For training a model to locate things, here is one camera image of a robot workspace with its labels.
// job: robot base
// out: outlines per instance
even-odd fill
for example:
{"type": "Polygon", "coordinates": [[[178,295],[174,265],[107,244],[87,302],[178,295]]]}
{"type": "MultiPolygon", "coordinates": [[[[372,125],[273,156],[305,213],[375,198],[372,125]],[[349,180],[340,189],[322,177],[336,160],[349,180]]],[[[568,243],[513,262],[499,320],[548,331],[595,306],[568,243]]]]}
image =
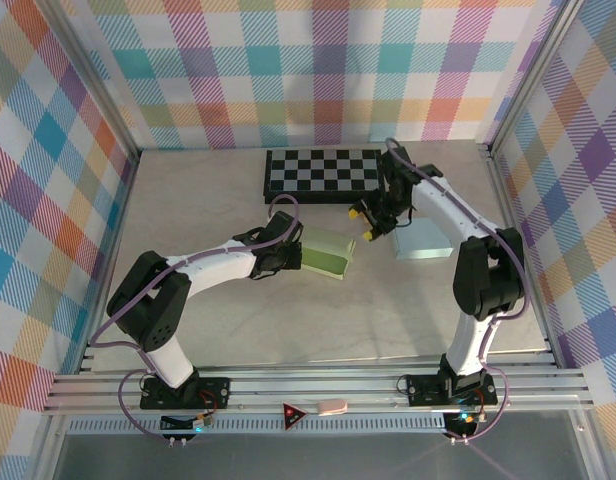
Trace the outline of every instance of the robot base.
{"type": "Polygon", "coordinates": [[[223,410],[230,398],[230,379],[192,378],[173,390],[158,378],[147,378],[142,390],[142,410],[223,410]]]}
{"type": "Polygon", "coordinates": [[[408,392],[408,404],[411,407],[480,406],[482,400],[477,391],[481,392],[484,405],[497,405],[497,392],[491,375],[484,376],[481,386],[453,397],[448,396],[438,375],[406,375],[406,391],[408,392]]]}

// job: chessboard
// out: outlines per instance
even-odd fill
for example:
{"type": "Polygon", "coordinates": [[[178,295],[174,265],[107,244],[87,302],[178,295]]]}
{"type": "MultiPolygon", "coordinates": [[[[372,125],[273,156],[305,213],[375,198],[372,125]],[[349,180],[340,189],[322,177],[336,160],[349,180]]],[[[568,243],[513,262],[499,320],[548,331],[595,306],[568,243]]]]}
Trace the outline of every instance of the chessboard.
{"type": "Polygon", "coordinates": [[[380,150],[268,150],[265,202],[288,193],[299,203],[354,203],[383,189],[380,150]]]}

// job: beige table surface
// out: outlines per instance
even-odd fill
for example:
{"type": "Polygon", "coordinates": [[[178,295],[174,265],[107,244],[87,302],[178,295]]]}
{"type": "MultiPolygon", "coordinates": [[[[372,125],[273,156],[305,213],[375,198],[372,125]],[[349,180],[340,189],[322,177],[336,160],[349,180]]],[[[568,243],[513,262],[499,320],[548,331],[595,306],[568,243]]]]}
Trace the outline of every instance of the beige table surface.
{"type": "MultiPolygon", "coordinates": [[[[486,167],[470,141],[404,144],[418,164],[434,162],[453,188],[490,220],[502,219],[486,167]]],[[[112,290],[146,250],[189,254],[265,225],[262,149],[145,152],[137,173],[112,290]]],[[[305,225],[357,238],[343,281],[310,271],[236,280],[186,304],[177,337],[198,366],[304,363],[443,353],[459,308],[452,294],[456,255],[395,260],[390,238],[365,242],[347,205],[302,205],[305,225]]],[[[116,327],[102,339],[124,339],[116,327]]],[[[544,347],[534,314],[499,329],[492,351],[544,347]]],[[[100,350],[94,370],[141,366],[124,348],[100,350]]]]}

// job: light blue block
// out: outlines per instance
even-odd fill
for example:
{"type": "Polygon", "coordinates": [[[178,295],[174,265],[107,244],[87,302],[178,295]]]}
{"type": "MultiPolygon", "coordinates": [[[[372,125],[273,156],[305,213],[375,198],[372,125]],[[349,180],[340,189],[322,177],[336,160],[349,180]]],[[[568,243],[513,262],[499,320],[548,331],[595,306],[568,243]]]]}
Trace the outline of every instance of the light blue block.
{"type": "Polygon", "coordinates": [[[450,240],[429,218],[413,218],[409,227],[396,228],[391,236],[398,260],[449,257],[452,253],[450,240]]]}

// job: purple cable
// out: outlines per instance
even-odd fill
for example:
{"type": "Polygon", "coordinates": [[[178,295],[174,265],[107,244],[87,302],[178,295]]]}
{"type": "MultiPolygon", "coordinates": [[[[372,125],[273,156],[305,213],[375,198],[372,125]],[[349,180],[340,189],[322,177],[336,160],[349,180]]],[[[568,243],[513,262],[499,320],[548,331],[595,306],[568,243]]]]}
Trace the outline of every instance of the purple cable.
{"type": "MultiPolygon", "coordinates": [[[[417,175],[419,175],[424,180],[428,181],[433,187],[435,187],[438,191],[440,191],[443,195],[445,195],[453,203],[453,205],[455,205],[464,215],[466,215],[466,217],[468,217],[471,222],[473,222],[476,226],[480,227],[488,235],[490,235],[492,238],[495,239],[495,241],[506,251],[508,256],[511,258],[513,264],[515,265],[515,268],[517,269],[517,272],[519,273],[519,277],[521,278],[521,283],[523,284],[525,295],[524,295],[524,300],[523,300],[523,305],[521,307],[521,310],[519,310],[517,313],[513,315],[502,315],[502,316],[495,315],[490,320],[490,326],[488,328],[488,332],[484,336],[484,339],[482,340],[481,345],[479,347],[479,362],[481,363],[481,365],[484,367],[484,369],[487,372],[494,372],[494,373],[501,375],[504,381],[504,398],[501,404],[501,408],[499,408],[499,410],[497,411],[497,414],[495,415],[495,418],[492,420],[492,422],[490,422],[490,424],[484,430],[470,437],[471,440],[477,439],[485,435],[486,433],[488,433],[497,424],[497,422],[503,415],[504,410],[506,409],[506,405],[508,403],[508,397],[510,395],[510,384],[508,382],[508,377],[506,376],[506,374],[503,372],[503,370],[496,368],[496,367],[491,367],[490,365],[486,363],[486,359],[485,359],[486,346],[488,345],[488,342],[490,341],[490,337],[492,337],[493,332],[499,326],[499,322],[501,322],[502,320],[516,320],[519,317],[521,317],[526,312],[526,310],[528,310],[528,307],[530,305],[530,302],[528,300],[528,295],[530,294],[530,288],[529,288],[530,286],[529,286],[528,277],[526,276],[524,267],[521,265],[521,262],[517,258],[517,255],[515,255],[515,252],[512,250],[510,245],[508,245],[504,241],[504,239],[501,238],[499,234],[497,234],[497,232],[495,232],[488,226],[484,225],[481,222],[481,220],[478,217],[476,217],[468,208],[466,208],[457,197],[455,197],[452,193],[448,192],[444,187],[442,187],[439,183],[437,183],[426,172],[424,172],[422,169],[418,168],[417,166],[413,165],[412,163],[408,162],[406,159],[402,158],[401,155],[399,155],[395,151],[395,146],[400,147],[401,145],[394,138],[386,139],[386,147],[388,148],[388,151],[390,152],[390,154],[397,161],[399,161],[400,163],[408,167],[410,170],[415,172],[417,175]]],[[[463,439],[463,437],[453,434],[452,432],[448,432],[448,433],[450,433],[451,435],[454,435],[455,437],[459,439],[463,439]]]]}
{"type": "Polygon", "coordinates": [[[168,267],[166,270],[164,270],[159,275],[157,275],[155,278],[153,278],[150,281],[150,283],[148,283],[148,285],[146,285],[146,287],[143,290],[141,290],[141,292],[139,292],[137,295],[135,295],[135,297],[132,300],[130,300],[126,305],[124,305],[121,309],[119,309],[119,311],[117,313],[115,313],[112,317],[110,317],[110,319],[108,319],[108,321],[106,323],[104,323],[101,327],[99,327],[97,329],[97,331],[95,332],[95,334],[90,339],[90,346],[93,347],[93,348],[108,348],[108,347],[129,347],[129,348],[132,348],[137,353],[139,353],[139,355],[141,356],[141,359],[144,361],[144,363],[148,367],[148,370],[138,369],[138,370],[132,370],[129,373],[127,373],[126,376],[119,383],[119,389],[117,390],[117,398],[119,400],[119,406],[121,407],[122,412],[124,413],[126,418],[130,421],[130,423],[132,423],[143,434],[151,436],[151,437],[158,438],[160,440],[165,440],[165,438],[162,437],[161,435],[159,435],[157,433],[154,433],[154,432],[150,432],[149,430],[146,430],[144,427],[141,426],[141,424],[137,420],[135,420],[132,417],[132,415],[130,415],[130,412],[128,411],[128,408],[126,408],[126,406],[124,405],[124,402],[123,402],[122,390],[123,390],[124,384],[126,383],[126,381],[132,375],[135,375],[137,373],[150,373],[150,374],[152,374],[152,373],[155,372],[155,366],[150,361],[150,358],[148,357],[148,355],[146,355],[146,353],[136,343],[128,342],[128,341],[121,341],[121,340],[120,341],[114,341],[114,342],[99,343],[97,340],[99,339],[99,337],[106,330],[108,330],[108,328],[110,328],[110,326],[113,323],[116,323],[132,307],[137,305],[137,303],[145,295],[147,295],[148,292],[150,292],[153,288],[155,288],[157,286],[157,284],[159,284],[159,282],[162,279],[164,279],[167,275],[169,275],[170,273],[174,272],[178,268],[181,268],[184,265],[189,264],[190,262],[194,262],[196,260],[200,260],[202,258],[207,258],[207,257],[213,256],[213,255],[222,255],[222,254],[226,254],[226,253],[236,253],[236,252],[250,252],[251,250],[270,247],[272,245],[275,245],[276,243],[283,242],[284,240],[286,240],[290,236],[290,234],[294,231],[295,227],[297,226],[297,222],[299,221],[299,204],[297,203],[297,200],[293,196],[285,194],[285,193],[282,193],[281,195],[278,195],[270,203],[270,207],[268,208],[268,216],[269,217],[271,216],[272,209],[275,206],[275,204],[279,200],[284,199],[284,198],[287,199],[287,200],[290,200],[292,202],[292,204],[295,206],[295,215],[294,215],[294,218],[292,219],[292,223],[290,224],[290,227],[288,227],[288,230],[286,230],[279,237],[277,237],[277,238],[275,238],[273,240],[270,240],[268,242],[259,243],[259,244],[256,244],[256,245],[244,245],[243,247],[216,248],[214,250],[206,250],[204,252],[195,253],[195,254],[189,256],[188,258],[186,258],[184,260],[181,260],[180,262],[177,262],[176,264],[168,267]]]}

